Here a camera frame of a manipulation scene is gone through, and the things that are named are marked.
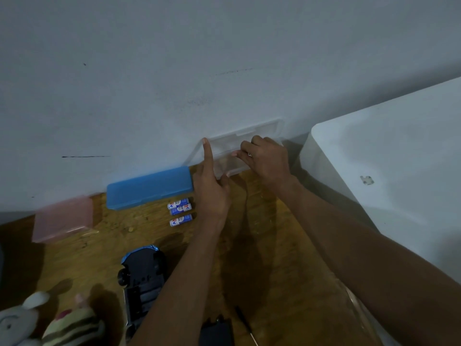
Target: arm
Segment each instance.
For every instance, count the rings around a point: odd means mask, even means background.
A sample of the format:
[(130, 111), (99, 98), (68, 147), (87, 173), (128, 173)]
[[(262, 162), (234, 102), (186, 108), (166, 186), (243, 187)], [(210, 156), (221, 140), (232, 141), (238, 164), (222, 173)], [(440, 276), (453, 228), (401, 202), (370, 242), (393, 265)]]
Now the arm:
[(255, 136), (234, 156), (287, 205), (328, 267), (394, 338), (419, 345), (459, 343), (458, 283), (305, 189), (290, 174), (286, 149), (271, 139)]
[(227, 176), (221, 178), (220, 186), (206, 139), (203, 148), (205, 160), (193, 177), (197, 204), (194, 236), (130, 346), (198, 343), (214, 252), (231, 204)]

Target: translucent pink container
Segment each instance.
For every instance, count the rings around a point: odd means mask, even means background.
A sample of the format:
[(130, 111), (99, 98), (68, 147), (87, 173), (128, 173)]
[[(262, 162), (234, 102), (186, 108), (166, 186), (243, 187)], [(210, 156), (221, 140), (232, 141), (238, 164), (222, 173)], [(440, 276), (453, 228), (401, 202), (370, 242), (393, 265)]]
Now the translucent pink container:
[(35, 214), (34, 243), (51, 243), (93, 227), (93, 201), (77, 197), (46, 206)]

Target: striped plush toy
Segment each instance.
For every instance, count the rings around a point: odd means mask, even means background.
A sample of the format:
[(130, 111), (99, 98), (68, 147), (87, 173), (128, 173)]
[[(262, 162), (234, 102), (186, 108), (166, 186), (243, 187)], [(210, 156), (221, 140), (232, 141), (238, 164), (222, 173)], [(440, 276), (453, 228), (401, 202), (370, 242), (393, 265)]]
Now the striped plush toy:
[(43, 346), (90, 345), (102, 338), (105, 331), (104, 322), (96, 316), (80, 294), (75, 300), (77, 309), (61, 312), (48, 325), (42, 337)]

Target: battery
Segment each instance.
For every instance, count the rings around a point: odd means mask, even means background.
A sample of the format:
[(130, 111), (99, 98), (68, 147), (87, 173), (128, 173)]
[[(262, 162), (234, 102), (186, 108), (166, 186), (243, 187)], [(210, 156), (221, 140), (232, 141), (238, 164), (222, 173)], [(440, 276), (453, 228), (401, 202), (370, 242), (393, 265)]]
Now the battery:
[(171, 220), (170, 226), (171, 227), (179, 226), (182, 222), (189, 222), (189, 221), (192, 221), (192, 215), (184, 215), (184, 216), (178, 217), (177, 219)]
[(192, 205), (190, 204), (178, 206), (177, 208), (170, 209), (170, 215), (177, 215), (177, 214), (180, 214), (181, 212), (186, 212), (189, 210), (192, 210)]
[(184, 198), (181, 200), (176, 200), (175, 202), (169, 203), (168, 204), (168, 210), (177, 208), (178, 206), (186, 205), (189, 203), (189, 198)]

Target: person's left hand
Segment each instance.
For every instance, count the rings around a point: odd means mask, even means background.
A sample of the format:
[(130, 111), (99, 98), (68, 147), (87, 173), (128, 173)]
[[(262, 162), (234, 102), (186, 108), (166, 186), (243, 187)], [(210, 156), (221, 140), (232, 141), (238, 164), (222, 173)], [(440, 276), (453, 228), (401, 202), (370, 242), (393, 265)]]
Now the person's left hand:
[(231, 206), (229, 178), (222, 175), (221, 185), (216, 180), (213, 172), (213, 154), (208, 139), (203, 139), (205, 159), (197, 167), (193, 175), (195, 202), (198, 217), (219, 221), (224, 226), (227, 212)]

